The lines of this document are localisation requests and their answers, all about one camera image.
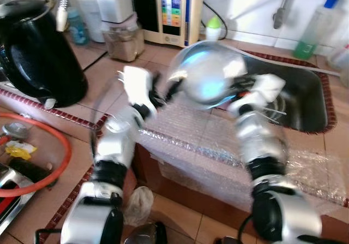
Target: white tile wall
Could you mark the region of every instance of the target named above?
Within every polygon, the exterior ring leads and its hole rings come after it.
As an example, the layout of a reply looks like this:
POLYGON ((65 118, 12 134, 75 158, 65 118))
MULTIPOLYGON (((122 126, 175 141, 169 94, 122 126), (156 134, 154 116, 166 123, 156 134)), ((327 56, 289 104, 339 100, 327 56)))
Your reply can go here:
MULTIPOLYGON (((273 28, 272 15, 282 0, 205 0, 224 19, 228 38, 294 49, 302 36, 315 9, 326 0, 293 0, 285 23, 280 29, 273 28)), ((213 14, 203 8, 202 18, 207 22, 213 14)), ((349 43, 349 0, 339 0, 336 6, 334 30, 323 39, 316 53, 326 55, 333 47, 349 43)))

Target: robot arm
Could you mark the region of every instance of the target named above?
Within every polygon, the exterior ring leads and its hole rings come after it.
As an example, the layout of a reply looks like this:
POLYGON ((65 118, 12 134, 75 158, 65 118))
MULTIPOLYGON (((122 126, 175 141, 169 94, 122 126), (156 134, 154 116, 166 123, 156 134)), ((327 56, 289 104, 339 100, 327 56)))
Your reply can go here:
POLYGON ((286 175, 287 149, 259 109, 281 92, 284 81, 261 75, 251 93, 229 107, 237 117, 236 129, 243 163, 252 177, 252 220, 267 241, 281 243, 339 243, 319 239, 320 216, 286 175))
MULTIPOLYGON (((270 242, 317 243, 322 230, 320 217, 297 186, 285 177, 285 144, 259 112, 276 98, 284 81, 273 75, 257 78, 250 94, 228 108, 237 118, 243 162, 252 177, 254 227, 270 242)), ((155 108, 163 105, 159 97, 154 96, 151 77, 145 70, 125 67, 122 79, 133 106, 125 107, 105 123, 93 174, 90 181, 82 185, 64 222, 61 244, 120 242, 122 187, 133 159, 138 130, 144 119, 156 115, 155 108)), ((180 82, 174 85, 171 93, 175 93, 179 85, 180 82)))
POLYGON ((139 129, 145 118, 156 115, 151 102, 154 98, 149 97, 151 75, 141 68, 126 66, 120 77, 133 106, 124 107, 103 126, 93 173, 82 184, 64 222, 61 244, 120 243, 124 179, 131 166, 139 129))

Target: white container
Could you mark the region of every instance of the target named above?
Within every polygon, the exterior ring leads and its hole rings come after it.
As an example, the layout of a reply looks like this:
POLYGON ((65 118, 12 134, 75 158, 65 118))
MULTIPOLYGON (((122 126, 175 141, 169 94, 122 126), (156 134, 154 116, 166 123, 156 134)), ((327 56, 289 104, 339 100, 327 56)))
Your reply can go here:
POLYGON ((310 59, 318 44, 329 33, 332 24, 334 7, 338 0, 326 0, 325 4, 316 8, 307 28, 305 29, 293 56, 310 59))
POLYGON ((122 23, 103 22, 103 36, 111 58, 131 62, 145 48, 143 30, 135 12, 122 23))
POLYGON ((122 23, 133 14, 132 0, 97 0, 103 21, 122 23))
POLYGON ((221 23, 218 17, 211 18, 206 25, 206 39, 217 41, 221 32, 221 23))
POLYGON ((221 28, 206 27, 206 39, 216 41, 219 39, 220 32, 221 32, 221 28))
POLYGON ((101 30, 102 19, 99 13, 97 0, 77 0, 82 11, 82 17, 86 23, 90 38, 95 42, 104 43, 101 30))
POLYGON ((349 44, 345 47, 335 49, 327 57, 327 62, 332 68, 338 71, 349 69, 349 44))

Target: black power cord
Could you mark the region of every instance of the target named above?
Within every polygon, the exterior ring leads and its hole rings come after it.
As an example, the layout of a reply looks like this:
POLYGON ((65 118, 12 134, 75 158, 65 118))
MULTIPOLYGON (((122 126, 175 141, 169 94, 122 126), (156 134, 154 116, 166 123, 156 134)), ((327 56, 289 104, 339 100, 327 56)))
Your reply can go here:
POLYGON ((238 230, 238 239, 237 239, 237 240, 238 240, 238 243, 239 243, 239 244, 243 244, 243 242, 242 242, 242 233, 244 232, 244 229, 245 229, 247 223, 248 223, 251 219, 252 219, 252 214, 249 215, 249 216, 243 221, 243 223, 241 224, 241 226, 240 226, 240 228, 239 228, 239 230, 238 230))
POLYGON ((212 7, 210 7, 205 1, 203 1, 203 4, 204 4, 205 6, 207 6, 207 8, 208 8, 209 10, 211 10, 213 13, 215 13, 216 16, 220 19, 220 21, 222 21, 222 23, 223 23, 223 25, 224 25, 224 28, 225 28, 225 33, 224 33, 224 36, 223 36, 223 37, 219 38, 219 40, 225 39, 225 38, 227 37, 227 35, 228 35, 228 27, 227 27, 227 24, 225 23, 224 19, 217 13, 216 10, 214 10, 212 7))
POLYGON ((89 69, 90 67, 92 67, 93 65, 95 65, 98 61, 101 60, 102 57, 104 57, 106 54, 108 53, 108 51, 105 51, 102 55, 100 55, 98 58, 96 58, 95 61, 93 61, 90 65, 88 65, 87 67, 85 67, 82 71, 85 72, 87 69, 89 69))

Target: stainless steel sink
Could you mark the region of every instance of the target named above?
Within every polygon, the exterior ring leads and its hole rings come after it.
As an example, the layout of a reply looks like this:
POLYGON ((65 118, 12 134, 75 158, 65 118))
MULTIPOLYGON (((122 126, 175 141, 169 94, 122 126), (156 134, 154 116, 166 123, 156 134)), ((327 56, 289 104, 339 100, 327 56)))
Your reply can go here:
POLYGON ((273 105, 286 115, 273 114, 280 125, 303 132, 322 132, 328 125, 321 78, 305 69, 280 66, 244 56, 248 74, 275 74, 286 85, 273 105))

